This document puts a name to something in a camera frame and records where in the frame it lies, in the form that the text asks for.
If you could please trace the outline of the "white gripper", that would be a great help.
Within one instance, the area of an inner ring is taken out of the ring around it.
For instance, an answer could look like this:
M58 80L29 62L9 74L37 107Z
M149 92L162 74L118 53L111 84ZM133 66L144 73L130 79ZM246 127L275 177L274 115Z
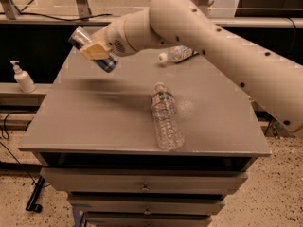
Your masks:
M102 45L106 43L120 57L136 54L137 51L130 46L127 40L125 25L126 18L121 17L114 20L106 28L94 32L92 34L94 42L83 46L80 49L81 54L89 61L105 60L110 56L109 51Z

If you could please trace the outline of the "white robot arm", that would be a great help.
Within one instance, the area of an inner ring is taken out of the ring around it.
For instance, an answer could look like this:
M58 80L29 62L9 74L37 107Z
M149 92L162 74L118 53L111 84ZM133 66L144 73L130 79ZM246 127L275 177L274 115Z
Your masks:
M213 24L190 0L151 0L147 9L115 19L92 38L80 50L88 60L185 45L303 136L303 66Z

